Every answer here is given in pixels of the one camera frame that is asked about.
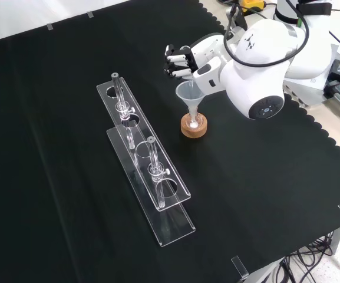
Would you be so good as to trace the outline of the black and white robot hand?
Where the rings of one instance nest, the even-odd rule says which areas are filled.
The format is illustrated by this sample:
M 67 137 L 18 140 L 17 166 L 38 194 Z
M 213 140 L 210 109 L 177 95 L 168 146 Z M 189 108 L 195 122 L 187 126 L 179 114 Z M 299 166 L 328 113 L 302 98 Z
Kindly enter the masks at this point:
M 223 35 L 213 33 L 178 50 L 168 45 L 164 52 L 164 73 L 171 78 L 194 81 L 207 96 L 225 89 L 220 72 L 229 61 Z

